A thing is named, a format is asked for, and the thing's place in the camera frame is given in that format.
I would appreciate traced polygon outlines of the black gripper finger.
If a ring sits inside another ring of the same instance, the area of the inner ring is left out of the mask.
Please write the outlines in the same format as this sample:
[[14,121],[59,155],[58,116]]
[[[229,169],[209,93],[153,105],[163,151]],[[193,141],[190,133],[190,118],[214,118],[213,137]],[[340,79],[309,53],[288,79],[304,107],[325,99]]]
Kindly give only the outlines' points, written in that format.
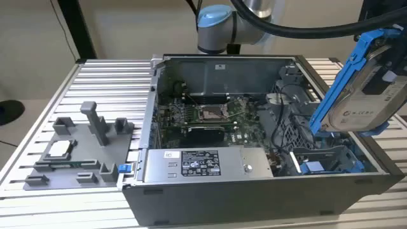
[[378,48],[369,55],[376,61],[373,75],[362,89],[366,94],[381,94],[396,82],[400,75],[407,73],[407,25],[396,24],[385,30],[382,38],[377,39]]

